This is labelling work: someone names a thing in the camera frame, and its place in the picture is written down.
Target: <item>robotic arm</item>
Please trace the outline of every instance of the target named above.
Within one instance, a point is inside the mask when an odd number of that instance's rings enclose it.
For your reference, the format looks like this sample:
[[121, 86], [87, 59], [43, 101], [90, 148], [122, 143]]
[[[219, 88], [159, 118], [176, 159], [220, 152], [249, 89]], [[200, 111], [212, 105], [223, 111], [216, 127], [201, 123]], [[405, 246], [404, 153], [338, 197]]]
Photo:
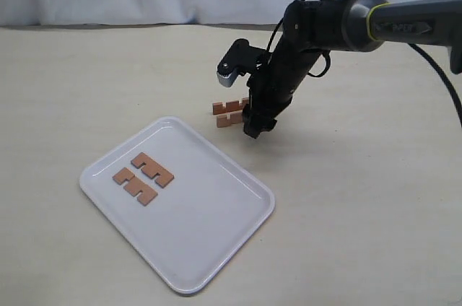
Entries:
[[[462, 0], [296, 0], [280, 25], [282, 36], [273, 52], [238, 39], [217, 67], [219, 83], [226, 87], [238, 75], [250, 74], [243, 130], [254, 139], [275, 127], [306, 75], [321, 77], [328, 71], [331, 51], [370, 52], [385, 41], [446, 46], [450, 70], [462, 73]], [[312, 75], [320, 57], [326, 68]]]

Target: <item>black cable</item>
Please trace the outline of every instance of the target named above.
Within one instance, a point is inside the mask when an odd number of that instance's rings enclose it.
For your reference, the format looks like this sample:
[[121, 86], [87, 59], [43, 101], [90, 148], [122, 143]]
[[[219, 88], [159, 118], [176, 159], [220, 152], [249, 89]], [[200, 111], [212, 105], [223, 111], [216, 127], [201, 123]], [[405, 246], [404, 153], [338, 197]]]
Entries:
[[[279, 21], [279, 23], [276, 25], [276, 27], [273, 30], [273, 33], [271, 34], [271, 37], [269, 38], [268, 45], [266, 46], [266, 52], [268, 53], [271, 47], [271, 44], [273, 43], [274, 37], [276, 36], [277, 31], [282, 25], [282, 19]], [[428, 54], [426, 53], [422, 48], [415, 44], [408, 44], [413, 50], [415, 50], [419, 55], [421, 55], [429, 64], [430, 66], [437, 72], [437, 74], [440, 76], [441, 80], [443, 81], [443, 84], [446, 86], [446, 88], [449, 91], [449, 95], [453, 101], [454, 107], [456, 108], [457, 116], [459, 118], [461, 127], [462, 127], [462, 103], [461, 99], [459, 98], [456, 89], [454, 88], [453, 84], [449, 80], [448, 76], [445, 74], [445, 72], [441, 69], [441, 67], [438, 65], [438, 63]], [[330, 57], [329, 59], [326, 58], [326, 64], [328, 62], [328, 65], [330, 67]], [[320, 76], [308, 74], [311, 77], [321, 77], [323, 76], [328, 70], [328, 67], [320, 74]]]
[[451, 99], [453, 100], [454, 106], [456, 107], [457, 116], [459, 117], [459, 121], [462, 127], [461, 99], [459, 98], [456, 92], [456, 89], [454, 88], [453, 84], [450, 82], [448, 76], [441, 69], [438, 63], [436, 63], [436, 61], [428, 53], [426, 53], [422, 48], [420, 48], [419, 46], [415, 44], [408, 44], [408, 45], [411, 46], [411, 48], [414, 49], [419, 55], [421, 55], [430, 64], [430, 66], [432, 66], [432, 68], [438, 73], [438, 75], [440, 75], [440, 78], [443, 81], [443, 84], [445, 84], [446, 88], [448, 89], [449, 95]]

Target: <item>table surface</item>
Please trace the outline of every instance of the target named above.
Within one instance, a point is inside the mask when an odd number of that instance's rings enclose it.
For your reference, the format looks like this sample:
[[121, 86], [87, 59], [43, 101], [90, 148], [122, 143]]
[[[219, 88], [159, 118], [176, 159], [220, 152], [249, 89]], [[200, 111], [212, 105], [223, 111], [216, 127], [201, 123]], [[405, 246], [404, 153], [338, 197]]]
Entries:
[[[462, 305], [462, 135], [407, 45], [333, 53], [259, 139], [216, 128], [206, 26], [0, 30], [0, 304]], [[448, 71], [444, 48], [426, 48]], [[462, 77], [450, 74], [462, 91]], [[81, 192], [83, 169], [175, 115], [274, 192], [276, 209], [193, 297], [173, 293]]]

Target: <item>plastic tray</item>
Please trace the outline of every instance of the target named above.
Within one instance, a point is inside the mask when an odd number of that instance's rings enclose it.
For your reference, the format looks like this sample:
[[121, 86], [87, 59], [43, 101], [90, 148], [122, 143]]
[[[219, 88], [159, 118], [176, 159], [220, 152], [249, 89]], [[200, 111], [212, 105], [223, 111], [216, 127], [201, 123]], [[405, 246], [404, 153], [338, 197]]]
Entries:
[[[140, 152], [174, 180], [160, 188], [133, 168]], [[123, 167], [158, 192], [147, 206], [112, 179]], [[180, 294], [205, 287], [274, 210], [274, 195], [262, 182], [175, 117], [159, 119], [87, 167], [80, 185]]]

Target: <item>beige table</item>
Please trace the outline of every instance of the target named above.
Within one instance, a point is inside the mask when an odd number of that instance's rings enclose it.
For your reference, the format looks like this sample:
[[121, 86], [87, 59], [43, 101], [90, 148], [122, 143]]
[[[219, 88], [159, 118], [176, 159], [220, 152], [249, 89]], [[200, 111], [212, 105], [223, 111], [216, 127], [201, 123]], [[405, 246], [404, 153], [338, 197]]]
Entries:
[[[276, 129], [215, 128], [218, 27], [0, 30], [0, 305], [455, 305], [462, 133], [405, 45], [334, 53]], [[427, 48], [448, 70], [445, 49]], [[450, 76], [462, 92], [462, 77]], [[80, 191], [88, 164], [176, 115], [267, 184], [276, 210], [195, 297], [168, 289]]]

